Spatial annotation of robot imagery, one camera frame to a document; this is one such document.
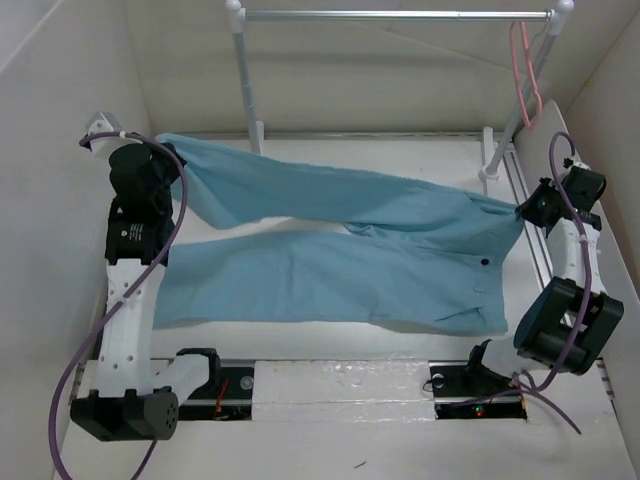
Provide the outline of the light blue trousers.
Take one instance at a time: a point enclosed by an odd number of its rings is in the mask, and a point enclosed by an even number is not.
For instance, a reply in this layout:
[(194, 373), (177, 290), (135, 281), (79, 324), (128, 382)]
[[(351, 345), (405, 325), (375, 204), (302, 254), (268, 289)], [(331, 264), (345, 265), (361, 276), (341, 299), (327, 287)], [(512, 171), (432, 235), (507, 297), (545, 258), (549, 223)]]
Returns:
[(378, 172), (280, 162), (165, 133), (185, 161), (175, 197), (218, 230), (288, 217), (341, 230), (276, 230), (175, 244), (154, 323), (362, 322), (445, 335), (503, 333), (503, 264), (524, 223), (484, 195)]

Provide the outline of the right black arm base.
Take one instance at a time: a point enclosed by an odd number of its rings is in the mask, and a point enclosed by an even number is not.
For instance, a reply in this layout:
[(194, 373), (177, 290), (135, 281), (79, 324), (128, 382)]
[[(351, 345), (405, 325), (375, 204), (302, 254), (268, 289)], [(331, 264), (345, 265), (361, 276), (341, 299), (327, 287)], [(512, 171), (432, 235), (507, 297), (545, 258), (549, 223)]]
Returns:
[(506, 378), (470, 373), (462, 363), (434, 363), (423, 390), (433, 397), (437, 420), (528, 418), (522, 396)]

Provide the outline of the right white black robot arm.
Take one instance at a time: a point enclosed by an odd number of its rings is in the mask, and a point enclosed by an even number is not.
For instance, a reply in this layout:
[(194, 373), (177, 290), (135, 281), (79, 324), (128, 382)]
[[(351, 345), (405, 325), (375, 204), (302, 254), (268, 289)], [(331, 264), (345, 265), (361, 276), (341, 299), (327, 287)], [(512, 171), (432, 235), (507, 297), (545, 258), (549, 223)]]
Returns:
[(516, 209), (519, 218), (543, 229), (553, 275), (510, 340), (475, 346), (462, 381), (483, 394), (511, 373), (549, 369), (552, 375), (584, 374), (601, 353), (624, 314), (610, 297), (598, 268), (602, 222), (591, 209), (606, 188), (604, 175), (582, 163), (543, 178)]

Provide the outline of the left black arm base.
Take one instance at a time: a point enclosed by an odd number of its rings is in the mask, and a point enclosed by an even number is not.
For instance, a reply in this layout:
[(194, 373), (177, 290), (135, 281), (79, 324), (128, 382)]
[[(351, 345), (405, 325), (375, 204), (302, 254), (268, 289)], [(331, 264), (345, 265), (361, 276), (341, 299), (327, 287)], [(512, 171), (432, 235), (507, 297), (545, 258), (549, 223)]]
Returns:
[(249, 421), (252, 419), (255, 364), (223, 363), (220, 384), (200, 387), (179, 409), (180, 421)]

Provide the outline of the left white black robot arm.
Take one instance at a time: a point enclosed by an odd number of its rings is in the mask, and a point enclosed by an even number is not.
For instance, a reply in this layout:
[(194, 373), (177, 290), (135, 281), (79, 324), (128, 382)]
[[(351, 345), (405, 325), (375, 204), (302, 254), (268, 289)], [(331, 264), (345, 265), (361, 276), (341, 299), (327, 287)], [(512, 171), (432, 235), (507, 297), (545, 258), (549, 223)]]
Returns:
[(185, 348), (159, 373), (152, 369), (156, 300), (175, 237), (171, 186), (183, 161), (169, 148), (129, 143), (108, 159), (115, 191), (106, 235), (110, 320), (101, 329), (94, 382), (71, 404), (72, 421), (103, 442), (170, 439), (179, 408), (196, 392), (222, 387), (213, 348)]

